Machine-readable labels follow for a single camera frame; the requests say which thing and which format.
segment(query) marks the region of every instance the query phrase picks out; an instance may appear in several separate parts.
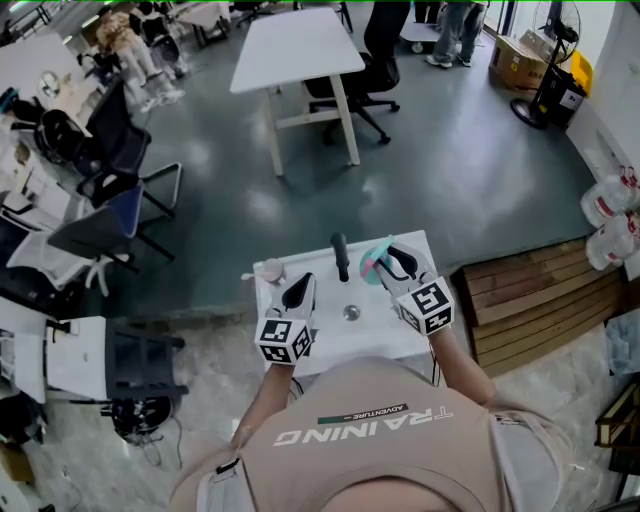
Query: white bottle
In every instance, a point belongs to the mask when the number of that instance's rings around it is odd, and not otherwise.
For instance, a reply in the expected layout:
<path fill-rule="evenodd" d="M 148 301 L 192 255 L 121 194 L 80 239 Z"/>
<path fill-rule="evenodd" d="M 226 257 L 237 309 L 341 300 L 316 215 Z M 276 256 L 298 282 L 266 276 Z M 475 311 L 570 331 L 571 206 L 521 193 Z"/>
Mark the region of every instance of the white bottle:
<path fill-rule="evenodd" d="M 619 267 L 640 249 L 640 217 L 623 213 L 609 219 L 587 240 L 587 258 L 596 270 Z"/>
<path fill-rule="evenodd" d="M 596 228 L 618 213 L 631 209 L 638 199 L 638 179 L 631 166 L 620 166 L 620 175 L 607 176 L 582 196 L 580 206 Z"/>

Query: drain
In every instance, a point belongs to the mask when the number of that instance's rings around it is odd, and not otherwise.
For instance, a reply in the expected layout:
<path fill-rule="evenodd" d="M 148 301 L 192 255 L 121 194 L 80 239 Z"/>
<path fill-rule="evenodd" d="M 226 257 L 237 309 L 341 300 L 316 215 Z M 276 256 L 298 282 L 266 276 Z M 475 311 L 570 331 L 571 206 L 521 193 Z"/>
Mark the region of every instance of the drain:
<path fill-rule="evenodd" d="M 354 304 L 349 304 L 342 311 L 342 316 L 347 322 L 355 322 L 360 318 L 360 308 Z"/>

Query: electric fan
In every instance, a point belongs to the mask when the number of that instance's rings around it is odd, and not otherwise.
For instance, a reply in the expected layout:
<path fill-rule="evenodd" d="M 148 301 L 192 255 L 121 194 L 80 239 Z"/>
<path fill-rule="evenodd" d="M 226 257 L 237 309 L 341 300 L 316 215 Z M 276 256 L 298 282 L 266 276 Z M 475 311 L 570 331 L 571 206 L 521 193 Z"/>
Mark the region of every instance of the electric fan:
<path fill-rule="evenodd" d="M 540 109 L 540 96 L 552 74 L 552 69 L 573 55 L 580 41 L 580 13 L 573 2 L 540 2 L 536 7 L 533 41 L 537 54 L 549 65 L 532 102 L 511 100 L 511 110 L 534 128 L 547 127 L 547 118 Z"/>

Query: white sink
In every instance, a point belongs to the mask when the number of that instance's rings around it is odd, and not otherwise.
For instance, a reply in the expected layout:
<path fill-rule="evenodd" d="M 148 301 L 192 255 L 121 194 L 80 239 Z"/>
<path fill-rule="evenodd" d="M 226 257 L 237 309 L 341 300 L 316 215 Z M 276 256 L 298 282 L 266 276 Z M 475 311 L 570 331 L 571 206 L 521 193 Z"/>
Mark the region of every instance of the white sink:
<path fill-rule="evenodd" d="M 311 272 L 317 279 L 313 319 L 314 330 L 318 332 L 311 356 L 298 362 L 296 376 L 322 373 L 338 363 L 361 356 L 398 359 L 429 352 L 426 338 L 398 319 L 391 308 L 390 295 L 382 285 L 370 285 L 360 277 L 360 260 L 367 250 L 383 240 L 347 246 L 350 261 L 347 283 L 338 278 L 332 248 L 279 258 L 284 263 L 287 278 Z M 395 240 L 422 251 L 435 272 L 424 231 L 396 235 Z M 402 275 L 395 260 L 393 263 L 394 273 Z M 255 263 L 254 270 L 258 271 L 260 265 L 261 262 Z M 263 315 L 269 307 L 274 289 L 274 285 L 256 277 L 258 315 Z M 360 317 L 355 321 L 348 321 L 343 316 L 344 308 L 351 304 L 360 309 Z"/>

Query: plastic bag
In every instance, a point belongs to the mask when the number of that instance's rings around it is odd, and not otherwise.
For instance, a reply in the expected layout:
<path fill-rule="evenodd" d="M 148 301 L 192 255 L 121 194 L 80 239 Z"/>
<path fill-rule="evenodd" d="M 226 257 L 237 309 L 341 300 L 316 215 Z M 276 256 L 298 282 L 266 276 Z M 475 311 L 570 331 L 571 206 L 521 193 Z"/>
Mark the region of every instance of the plastic bag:
<path fill-rule="evenodd" d="M 623 374 L 640 372 L 640 310 L 609 320 L 606 334 L 611 371 Z"/>

